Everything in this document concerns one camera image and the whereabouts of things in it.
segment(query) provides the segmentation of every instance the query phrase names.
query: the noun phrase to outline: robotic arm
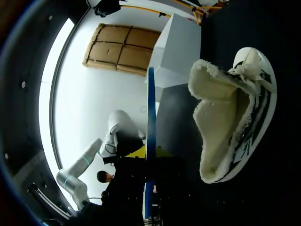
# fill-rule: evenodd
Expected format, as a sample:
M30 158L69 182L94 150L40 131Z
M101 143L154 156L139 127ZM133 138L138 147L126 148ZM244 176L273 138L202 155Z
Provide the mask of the robotic arm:
M118 154L125 156L143 146L143 141L139 137L139 130L126 112L121 110L112 112L109 116L108 128L98 153L102 158L105 159Z
M84 154L69 168L61 169L56 180L71 196L79 210L84 207L83 201L89 201L87 185L79 180L86 169L93 162L96 153L102 145L101 139L96 139L84 152Z
M126 112L121 110L112 112L108 127L103 142L96 139L71 167L61 169L56 176L58 184L72 196L79 210L84 207L83 202L88 202L89 198L87 185L78 177L90 166L96 153L105 159L116 156L117 150L119 156L125 156L143 146L143 141L138 136L138 128Z

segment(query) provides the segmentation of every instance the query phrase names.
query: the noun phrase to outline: white sneaker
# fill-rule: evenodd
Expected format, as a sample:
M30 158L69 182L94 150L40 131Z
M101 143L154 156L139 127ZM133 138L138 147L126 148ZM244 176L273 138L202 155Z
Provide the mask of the white sneaker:
M205 60L195 62L188 88L202 100L193 114L203 138L201 178L209 184L230 180L273 117L277 86L272 66L260 51L243 48L228 72Z

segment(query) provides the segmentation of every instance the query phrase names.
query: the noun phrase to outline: blue vertical bar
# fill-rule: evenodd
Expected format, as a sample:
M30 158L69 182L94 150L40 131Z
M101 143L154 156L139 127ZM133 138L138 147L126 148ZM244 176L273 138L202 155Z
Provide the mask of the blue vertical bar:
M154 68L148 68L148 117L147 117L147 144L146 160L153 160L156 157L156 95ZM146 183L145 188L145 218L152 214L154 181Z

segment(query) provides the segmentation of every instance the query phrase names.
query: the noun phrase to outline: black table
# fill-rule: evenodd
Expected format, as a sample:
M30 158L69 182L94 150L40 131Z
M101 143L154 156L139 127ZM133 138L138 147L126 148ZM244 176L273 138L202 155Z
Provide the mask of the black table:
M164 89L157 114L157 145L187 162L189 186L198 194L200 222L260 224L290 221L299 174L298 128L300 70L297 59L298 14L271 0L233 0L202 24L200 58L232 67L235 54L254 47L270 61L278 88L272 122L252 157L229 182L207 185L199 175L201 135L192 118L198 101L187 84Z

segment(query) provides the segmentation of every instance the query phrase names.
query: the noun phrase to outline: black and white sneaker sole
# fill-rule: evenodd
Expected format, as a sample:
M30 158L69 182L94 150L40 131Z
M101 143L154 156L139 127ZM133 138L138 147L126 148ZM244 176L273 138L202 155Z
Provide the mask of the black and white sneaker sole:
M246 47L237 52L234 59L233 68L245 61L250 49L252 48ZM270 82L275 88L277 88L275 74L270 62L264 56L264 54L257 49L255 50L261 58L261 76L263 79ZM237 146L234 152L233 161L230 165L229 171L222 179L216 182L225 182L232 179L245 166L272 120L276 108L276 102L277 93L270 93L265 88L261 87L259 107L254 112L252 122L250 123L249 128L246 129L246 132L243 133L241 142L239 142L240 144Z

